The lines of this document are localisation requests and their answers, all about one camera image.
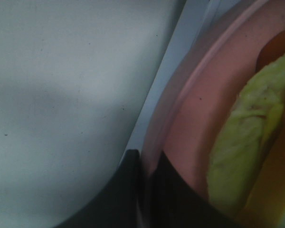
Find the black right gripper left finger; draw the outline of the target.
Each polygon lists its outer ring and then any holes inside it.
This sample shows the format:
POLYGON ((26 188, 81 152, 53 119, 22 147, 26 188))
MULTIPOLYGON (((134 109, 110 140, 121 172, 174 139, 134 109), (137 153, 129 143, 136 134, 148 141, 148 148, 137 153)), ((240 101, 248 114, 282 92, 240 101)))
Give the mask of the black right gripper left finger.
POLYGON ((138 150, 127 150, 117 171, 96 197, 57 227, 137 227, 139 161, 138 150))

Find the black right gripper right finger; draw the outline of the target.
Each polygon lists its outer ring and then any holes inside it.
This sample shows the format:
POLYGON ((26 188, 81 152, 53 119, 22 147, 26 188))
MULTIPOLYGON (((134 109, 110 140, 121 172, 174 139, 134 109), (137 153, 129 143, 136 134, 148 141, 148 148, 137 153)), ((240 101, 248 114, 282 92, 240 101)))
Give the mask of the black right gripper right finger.
POLYGON ((240 228, 182 179, 165 153, 153 174, 151 228, 240 228))

